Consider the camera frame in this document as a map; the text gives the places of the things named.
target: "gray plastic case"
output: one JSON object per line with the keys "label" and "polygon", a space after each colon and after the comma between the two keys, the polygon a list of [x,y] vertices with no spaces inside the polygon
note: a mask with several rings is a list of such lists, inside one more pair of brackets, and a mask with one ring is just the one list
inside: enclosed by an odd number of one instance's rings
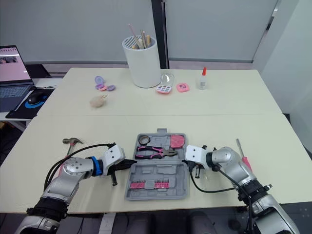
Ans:
{"label": "gray plastic case", "polygon": [[[139,134],[136,138],[136,146],[133,159],[137,154],[137,147],[140,136],[148,136],[150,142],[147,146],[170,148],[170,136],[184,136],[184,145],[181,149],[175,149],[178,153],[175,156],[165,156],[162,159],[137,160],[130,168],[129,178],[126,187],[126,200],[160,200],[160,199],[183,199],[188,193],[188,169],[182,160],[185,157],[187,139],[185,134],[169,134],[167,129],[158,129],[157,134]],[[141,155],[150,155],[151,151],[141,151]],[[169,189],[154,189],[154,183],[168,181]],[[144,189],[130,189],[132,182],[145,181]]]}

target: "white pencil holder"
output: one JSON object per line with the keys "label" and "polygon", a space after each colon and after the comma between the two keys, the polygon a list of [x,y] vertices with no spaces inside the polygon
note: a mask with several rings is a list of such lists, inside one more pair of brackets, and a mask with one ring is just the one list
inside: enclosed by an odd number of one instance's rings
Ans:
{"label": "white pencil holder", "polygon": [[146,49],[132,49],[136,42],[128,37],[122,42],[133,83],[141,88],[151,88],[160,83],[161,72],[157,42],[151,37],[151,46]]}

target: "white table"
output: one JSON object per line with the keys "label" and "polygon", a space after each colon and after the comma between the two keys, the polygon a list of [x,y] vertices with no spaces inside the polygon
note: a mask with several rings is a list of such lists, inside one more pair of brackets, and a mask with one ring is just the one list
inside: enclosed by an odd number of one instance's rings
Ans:
{"label": "white table", "polygon": [[[78,137],[84,145],[113,142],[120,144],[127,158],[132,158],[136,136],[155,133],[157,128],[169,133],[185,133],[188,143],[238,151],[239,138],[253,172],[278,202],[311,201],[312,161],[292,127],[282,114],[211,115],[211,116],[38,116],[35,117],[8,158],[0,167],[0,212],[25,212],[33,207],[43,192],[48,169],[65,156],[65,137]],[[79,157],[103,154],[94,148]],[[129,170],[116,172],[118,185],[112,187],[110,176],[93,177],[80,183],[70,213],[123,212],[142,210],[184,209],[240,206],[236,191],[204,194],[190,183],[189,194],[180,200],[127,201],[124,199]],[[231,187],[221,174],[201,172],[197,181],[203,189]]]}
{"label": "white table", "polygon": [[[37,87],[48,87],[48,86],[52,86],[52,85],[59,85],[62,82],[61,78],[41,78],[41,79],[33,79],[34,85]],[[27,96],[21,101],[21,103],[23,101],[26,100],[26,98],[32,93],[32,91],[30,91]],[[28,118],[6,118],[6,115],[9,113],[9,111],[6,112],[0,112],[0,121],[7,121],[10,122],[13,126],[15,126],[16,128],[20,129],[21,131],[24,131],[26,126],[29,124],[29,122],[31,121],[31,119]],[[21,121],[26,121],[26,126],[22,123],[20,123]]]}
{"label": "white table", "polygon": [[[186,82],[190,91],[173,87],[164,95],[155,88],[142,89],[132,83],[129,69],[72,68],[49,97],[38,115],[250,115],[281,113],[256,70],[209,70],[208,89],[196,88],[200,70],[170,70],[175,85]],[[95,76],[103,76],[112,92],[95,89]],[[89,101],[107,94],[104,108],[93,109]]]}

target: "gray toolbox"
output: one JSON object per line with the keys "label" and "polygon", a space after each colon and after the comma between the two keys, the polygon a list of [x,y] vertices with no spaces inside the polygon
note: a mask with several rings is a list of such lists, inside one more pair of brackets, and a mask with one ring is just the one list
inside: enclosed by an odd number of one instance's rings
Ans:
{"label": "gray toolbox", "polygon": [[[125,193],[126,200],[182,199],[188,193],[188,168],[182,162],[187,146],[185,134],[169,134],[167,129],[158,129],[157,132],[137,136],[133,155],[137,163],[130,168]],[[139,143],[142,136],[145,136],[142,138],[145,144]],[[170,147],[172,136],[184,137],[184,144],[181,148]],[[156,149],[157,147],[164,148],[170,152],[174,150],[177,154],[158,158],[157,152],[149,150],[151,146]]]}

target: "mouse pad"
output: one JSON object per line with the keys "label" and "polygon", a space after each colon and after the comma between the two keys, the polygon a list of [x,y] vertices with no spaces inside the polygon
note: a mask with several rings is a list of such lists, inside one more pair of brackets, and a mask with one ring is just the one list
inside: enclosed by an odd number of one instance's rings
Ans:
{"label": "mouse pad", "polygon": [[[53,90],[54,89],[37,89],[34,90],[31,94],[34,94],[35,92],[42,92],[46,95],[46,98],[43,97],[46,101]],[[33,118],[37,115],[37,112],[40,110],[45,101],[41,101],[35,105],[30,105],[28,103],[28,99],[26,99],[16,111],[10,111],[6,115],[6,118]]]}

